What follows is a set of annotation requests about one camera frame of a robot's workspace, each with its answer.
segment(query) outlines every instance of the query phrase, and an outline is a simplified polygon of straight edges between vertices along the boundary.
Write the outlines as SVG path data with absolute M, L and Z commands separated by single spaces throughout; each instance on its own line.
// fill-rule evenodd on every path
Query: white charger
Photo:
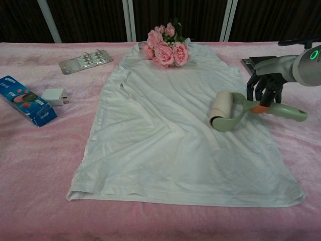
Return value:
M 62 106 L 69 103 L 68 94 L 65 89 L 46 89 L 41 96 L 51 106 Z

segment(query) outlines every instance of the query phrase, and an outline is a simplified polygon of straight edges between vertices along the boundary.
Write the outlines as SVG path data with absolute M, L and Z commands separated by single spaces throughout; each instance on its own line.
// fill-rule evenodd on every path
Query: pink rose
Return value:
M 174 55 L 167 43 L 161 43 L 155 48 L 154 63 L 159 67 L 167 68 L 174 63 Z
M 154 50 L 151 49 L 148 44 L 142 44 L 142 51 L 144 53 L 144 55 L 146 56 L 147 59 L 151 60 L 153 59 L 153 57 L 155 56 L 154 54 Z
M 171 23 L 167 24 L 167 28 L 165 28 L 165 33 L 170 37 L 175 35 L 175 28 L 172 26 Z
M 165 32 L 165 26 L 164 25 L 160 25 L 159 27 L 156 26 L 155 31 L 158 32 L 159 34 L 163 34 Z
M 156 32 L 154 30 L 151 30 L 148 33 L 147 43 L 150 48 L 153 49 L 153 48 L 157 47 L 162 42 L 163 42 L 163 37 L 160 33 Z
M 189 58 L 189 49 L 186 44 L 177 42 L 173 45 L 173 53 L 176 66 L 182 66 L 186 64 Z

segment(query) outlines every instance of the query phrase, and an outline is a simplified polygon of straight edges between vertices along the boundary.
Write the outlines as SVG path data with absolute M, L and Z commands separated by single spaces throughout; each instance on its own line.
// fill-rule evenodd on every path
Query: pill blister pack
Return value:
M 78 71 L 96 67 L 112 61 L 105 50 L 97 49 L 94 53 L 85 52 L 83 56 L 61 61 L 59 66 L 63 74 L 72 74 Z

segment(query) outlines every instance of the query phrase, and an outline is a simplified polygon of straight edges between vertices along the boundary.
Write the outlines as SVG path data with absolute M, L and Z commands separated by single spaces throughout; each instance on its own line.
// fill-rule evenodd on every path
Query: oreo box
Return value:
M 0 79 L 0 95 L 38 127 L 42 127 L 57 117 L 48 102 L 28 90 L 11 76 Z

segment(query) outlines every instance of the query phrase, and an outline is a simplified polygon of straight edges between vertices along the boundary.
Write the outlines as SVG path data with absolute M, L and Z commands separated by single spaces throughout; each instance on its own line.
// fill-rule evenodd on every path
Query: pink velvet tablecloth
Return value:
M 309 112 L 303 123 L 263 115 L 306 200 L 287 208 L 239 208 L 75 200 L 66 194 L 81 163 L 100 91 L 135 43 L 0 43 L 0 77 L 11 75 L 41 95 L 65 88 L 71 102 L 37 128 L 0 99 L 0 240 L 321 240 L 321 87 L 288 83 L 284 104 Z M 202 43 L 249 74 L 242 58 L 291 55 L 303 46 Z M 63 75 L 58 62 L 106 50 L 111 63 Z

